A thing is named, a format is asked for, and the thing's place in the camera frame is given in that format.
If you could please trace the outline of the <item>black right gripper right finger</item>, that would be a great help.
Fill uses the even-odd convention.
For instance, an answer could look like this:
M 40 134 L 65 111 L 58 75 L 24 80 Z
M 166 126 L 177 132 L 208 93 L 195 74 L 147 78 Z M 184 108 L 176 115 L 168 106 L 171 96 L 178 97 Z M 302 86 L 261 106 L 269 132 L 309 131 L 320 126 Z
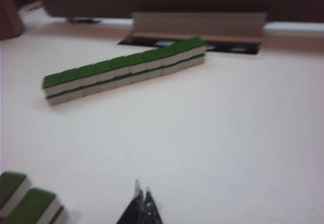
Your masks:
M 142 210 L 142 223 L 162 224 L 161 216 L 149 187 L 146 188 L 146 196 Z

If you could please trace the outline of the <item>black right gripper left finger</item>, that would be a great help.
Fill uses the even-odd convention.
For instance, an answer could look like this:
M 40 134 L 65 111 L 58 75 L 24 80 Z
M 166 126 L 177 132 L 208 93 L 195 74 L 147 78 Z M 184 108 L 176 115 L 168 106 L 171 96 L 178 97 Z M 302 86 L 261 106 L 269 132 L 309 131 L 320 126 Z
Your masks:
M 117 224 L 135 224 L 138 222 L 143 206 L 143 190 L 140 181 L 135 180 L 134 196 L 125 211 L 117 221 Z

